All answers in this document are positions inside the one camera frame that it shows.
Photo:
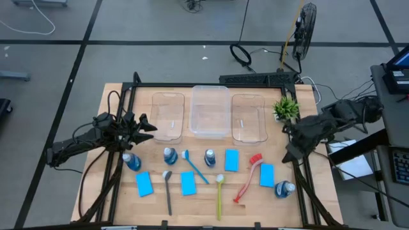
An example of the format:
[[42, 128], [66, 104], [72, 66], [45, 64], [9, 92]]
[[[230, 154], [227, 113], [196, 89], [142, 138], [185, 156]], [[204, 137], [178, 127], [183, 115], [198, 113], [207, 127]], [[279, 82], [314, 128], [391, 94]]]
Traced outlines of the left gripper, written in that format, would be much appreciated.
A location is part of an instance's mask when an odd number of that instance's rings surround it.
[[121, 147], [125, 150], [131, 150], [132, 143], [138, 145], [141, 142], [154, 138], [151, 134], [140, 133], [140, 129], [151, 132], [156, 131], [157, 127], [149, 124], [147, 115], [142, 113], [139, 117], [139, 123], [135, 120], [135, 114], [131, 111], [126, 112], [120, 123]]

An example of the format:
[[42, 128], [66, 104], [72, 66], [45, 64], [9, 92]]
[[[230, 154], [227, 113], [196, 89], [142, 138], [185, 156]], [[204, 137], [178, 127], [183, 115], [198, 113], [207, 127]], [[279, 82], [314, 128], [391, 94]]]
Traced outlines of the blue dish soap bottle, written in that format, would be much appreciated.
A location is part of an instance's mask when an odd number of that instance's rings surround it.
[[173, 165], [178, 159], [178, 154], [174, 148], [164, 148], [164, 162]]
[[129, 169], [133, 171], [138, 171], [141, 168], [140, 158], [133, 153], [124, 153], [122, 154], [122, 159], [124, 163], [128, 166]]
[[281, 181], [275, 185], [275, 195], [278, 198], [287, 198], [296, 190], [296, 186], [289, 181]]
[[212, 149], [207, 149], [205, 151], [205, 155], [204, 155], [204, 161], [206, 163], [206, 165], [210, 168], [215, 166], [216, 163], [216, 158], [215, 158], [215, 152]]

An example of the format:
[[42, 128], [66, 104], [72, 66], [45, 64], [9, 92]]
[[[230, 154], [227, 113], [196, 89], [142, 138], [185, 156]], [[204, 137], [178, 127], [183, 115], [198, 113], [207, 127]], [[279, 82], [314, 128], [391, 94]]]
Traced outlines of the blue sponge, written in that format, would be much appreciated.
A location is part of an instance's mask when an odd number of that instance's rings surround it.
[[181, 176], [181, 194], [190, 196], [196, 194], [196, 181], [193, 171], [182, 172]]
[[261, 164], [259, 184], [262, 187], [274, 187], [274, 166], [272, 164]]
[[237, 149], [227, 149], [225, 154], [225, 170], [238, 172], [239, 151]]
[[141, 172], [135, 176], [137, 183], [138, 194], [140, 197], [144, 197], [153, 193], [153, 187], [150, 180], [150, 174], [148, 171]]

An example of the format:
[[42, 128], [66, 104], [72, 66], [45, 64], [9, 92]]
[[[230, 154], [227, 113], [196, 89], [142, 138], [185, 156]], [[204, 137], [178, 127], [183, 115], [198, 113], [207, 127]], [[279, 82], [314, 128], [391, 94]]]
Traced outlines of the red dish brush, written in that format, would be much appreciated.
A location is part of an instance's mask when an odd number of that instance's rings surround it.
[[246, 190], [248, 189], [251, 183], [251, 179], [252, 179], [255, 169], [257, 168], [257, 166], [260, 166], [263, 163], [263, 161], [264, 160], [263, 160], [262, 154], [260, 153], [255, 154], [250, 158], [251, 169], [250, 169], [249, 177], [247, 178], [246, 183], [237, 193], [236, 197], [233, 199], [235, 203], [239, 203], [240, 198], [244, 195], [244, 193], [246, 192]]

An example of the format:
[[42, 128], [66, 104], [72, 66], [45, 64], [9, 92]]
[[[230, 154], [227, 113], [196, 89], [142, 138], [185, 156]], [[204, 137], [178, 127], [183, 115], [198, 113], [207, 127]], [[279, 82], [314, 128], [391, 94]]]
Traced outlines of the blue dish brush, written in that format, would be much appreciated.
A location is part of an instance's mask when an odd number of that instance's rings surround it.
[[201, 177], [201, 179], [206, 183], [209, 184], [209, 181], [203, 176], [203, 174], [201, 173], [201, 171], [193, 164], [193, 162], [190, 160], [190, 155], [189, 155], [189, 151], [183, 150], [181, 153], [182, 158], [184, 158], [193, 168], [193, 170], [195, 170], [195, 172], [197, 172], [197, 174]]

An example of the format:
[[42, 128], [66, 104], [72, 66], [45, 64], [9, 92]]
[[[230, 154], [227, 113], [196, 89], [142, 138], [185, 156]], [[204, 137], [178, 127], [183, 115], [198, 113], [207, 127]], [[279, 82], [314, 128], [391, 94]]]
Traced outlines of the grey dish brush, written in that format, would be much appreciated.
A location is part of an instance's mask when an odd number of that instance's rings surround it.
[[166, 186], [166, 196], [167, 196], [167, 209], [168, 209], [168, 214], [171, 216], [172, 215], [172, 208], [171, 208], [171, 195], [170, 195], [170, 190], [169, 190], [169, 179], [172, 175], [171, 171], [164, 171], [162, 173], [162, 177], [165, 181], [165, 186]]

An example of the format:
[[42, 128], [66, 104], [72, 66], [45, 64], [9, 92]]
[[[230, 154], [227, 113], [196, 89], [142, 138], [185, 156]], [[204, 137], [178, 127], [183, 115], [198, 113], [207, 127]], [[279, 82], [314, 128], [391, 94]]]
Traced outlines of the green dish brush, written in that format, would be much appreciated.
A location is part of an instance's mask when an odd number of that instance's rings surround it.
[[222, 207], [222, 201], [221, 201], [221, 197], [222, 197], [222, 192], [221, 192], [221, 186], [224, 183], [224, 175], [223, 174], [219, 174], [216, 178], [216, 182], [217, 182], [217, 188], [218, 188], [218, 194], [217, 194], [217, 220], [221, 220], [221, 207]]

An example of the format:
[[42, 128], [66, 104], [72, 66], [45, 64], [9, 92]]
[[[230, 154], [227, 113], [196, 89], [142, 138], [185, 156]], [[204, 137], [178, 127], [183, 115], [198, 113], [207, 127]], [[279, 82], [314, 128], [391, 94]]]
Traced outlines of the white paper sheet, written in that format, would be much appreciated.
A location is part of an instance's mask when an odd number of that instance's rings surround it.
[[[333, 142], [328, 144], [329, 147], [329, 154], [333, 154], [347, 146], [350, 146], [352, 144], [355, 144], [356, 140], [347, 140], [347, 141], [341, 141], [341, 142]], [[373, 170], [368, 164], [366, 158], [364, 155], [360, 155], [358, 157], [353, 158], [352, 160], [343, 162], [341, 164], [337, 165], [338, 168], [340, 168], [343, 171], [346, 171], [353, 176], [360, 178], [363, 176], [368, 176], [373, 174]]]

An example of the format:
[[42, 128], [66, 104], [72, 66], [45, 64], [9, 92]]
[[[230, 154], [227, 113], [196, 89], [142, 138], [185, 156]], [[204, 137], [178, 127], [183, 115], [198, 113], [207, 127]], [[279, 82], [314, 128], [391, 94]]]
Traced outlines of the deep clear plastic bin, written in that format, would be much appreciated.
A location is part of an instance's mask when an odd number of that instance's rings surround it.
[[225, 86], [194, 86], [189, 130], [200, 139], [223, 139], [231, 130], [231, 97]]

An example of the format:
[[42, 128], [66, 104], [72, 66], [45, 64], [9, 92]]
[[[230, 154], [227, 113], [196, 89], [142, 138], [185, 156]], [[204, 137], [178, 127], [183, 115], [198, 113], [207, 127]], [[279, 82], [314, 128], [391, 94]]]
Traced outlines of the grey side desk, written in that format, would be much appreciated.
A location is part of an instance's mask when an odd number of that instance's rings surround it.
[[[383, 173], [384, 185], [388, 195], [409, 205], [409, 185], [394, 182], [392, 172], [392, 148], [403, 148], [409, 151], [409, 100], [399, 102], [403, 95], [389, 93], [383, 76], [385, 71], [381, 65], [370, 67], [376, 94], [383, 104], [383, 123], [389, 139], [388, 145], [379, 147], [378, 157]], [[395, 226], [409, 229], [409, 207], [389, 199], [392, 222]]]

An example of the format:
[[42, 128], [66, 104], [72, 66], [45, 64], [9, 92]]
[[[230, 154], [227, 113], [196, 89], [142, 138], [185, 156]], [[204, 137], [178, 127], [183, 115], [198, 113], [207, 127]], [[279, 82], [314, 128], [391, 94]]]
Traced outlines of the black keyboard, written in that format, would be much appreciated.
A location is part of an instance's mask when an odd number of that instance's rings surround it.
[[409, 185], [409, 152], [400, 148], [392, 148], [390, 161], [394, 181]]

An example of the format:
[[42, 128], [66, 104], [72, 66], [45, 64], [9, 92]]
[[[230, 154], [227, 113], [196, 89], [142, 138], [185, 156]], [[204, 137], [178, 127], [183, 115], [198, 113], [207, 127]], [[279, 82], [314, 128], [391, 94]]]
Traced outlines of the black laptop computer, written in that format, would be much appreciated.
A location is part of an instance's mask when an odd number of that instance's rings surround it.
[[393, 95], [409, 94], [409, 44], [389, 62], [383, 64], [382, 77], [388, 91]]

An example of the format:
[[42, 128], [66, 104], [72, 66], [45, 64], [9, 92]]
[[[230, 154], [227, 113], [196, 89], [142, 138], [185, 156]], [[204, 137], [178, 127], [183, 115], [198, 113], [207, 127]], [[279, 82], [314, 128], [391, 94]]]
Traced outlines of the black floor fan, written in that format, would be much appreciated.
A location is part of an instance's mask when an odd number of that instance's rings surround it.
[[316, 5], [307, 3], [302, 7], [300, 16], [295, 22], [295, 41], [292, 52], [294, 59], [301, 61], [306, 57], [311, 44], [315, 22]]

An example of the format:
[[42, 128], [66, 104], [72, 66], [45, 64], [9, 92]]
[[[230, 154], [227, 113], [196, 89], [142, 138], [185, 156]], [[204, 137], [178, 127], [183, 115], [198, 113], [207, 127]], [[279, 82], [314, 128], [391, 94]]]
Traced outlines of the grey furniture base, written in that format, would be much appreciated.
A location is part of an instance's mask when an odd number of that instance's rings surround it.
[[25, 72], [0, 70], [0, 79], [15, 79], [28, 82], [31, 80], [31, 75]]
[[59, 4], [62, 7], [68, 6], [68, 0], [10, 0], [14, 5], [19, 4], [36, 4], [36, 5], [56, 5]]

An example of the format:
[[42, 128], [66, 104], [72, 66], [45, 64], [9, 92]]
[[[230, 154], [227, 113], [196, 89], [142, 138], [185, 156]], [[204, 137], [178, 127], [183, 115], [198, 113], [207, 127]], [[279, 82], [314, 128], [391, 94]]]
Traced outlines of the black wheeled base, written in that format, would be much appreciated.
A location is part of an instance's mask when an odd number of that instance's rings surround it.
[[11, 100], [7, 98], [0, 98], [0, 122], [6, 117], [7, 114], [13, 111]]

